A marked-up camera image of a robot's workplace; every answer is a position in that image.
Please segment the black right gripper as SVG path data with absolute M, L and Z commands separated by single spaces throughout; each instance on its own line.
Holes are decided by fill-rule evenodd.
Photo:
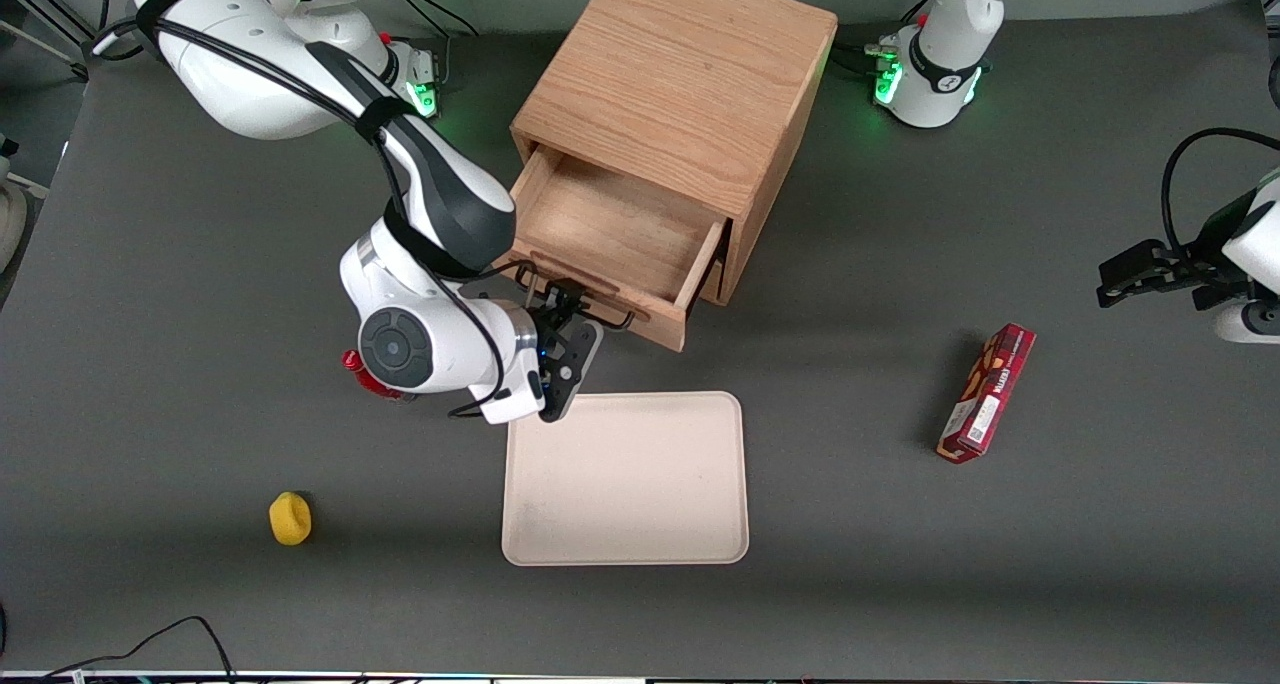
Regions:
M 552 279 L 538 272 L 518 272 L 516 284 L 525 293 L 524 309 L 535 325 L 539 365 L 586 368 L 593 356 L 593 328 L 581 318 L 590 309 L 588 289 L 561 278 L 556 281 L 556 296 L 549 296 Z

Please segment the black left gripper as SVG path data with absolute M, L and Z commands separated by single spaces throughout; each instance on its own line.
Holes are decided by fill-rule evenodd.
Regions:
M 1170 192 L 1164 190 L 1160 211 L 1167 247 L 1162 242 L 1139 242 L 1100 264 L 1097 304 L 1110 309 L 1126 298 L 1165 293 L 1188 287 L 1197 310 L 1206 311 L 1228 301 L 1252 302 L 1258 286 L 1231 263 L 1224 246 L 1240 229 L 1257 192 L 1248 190 L 1211 214 L 1190 242 L 1180 241 L 1172 220 Z

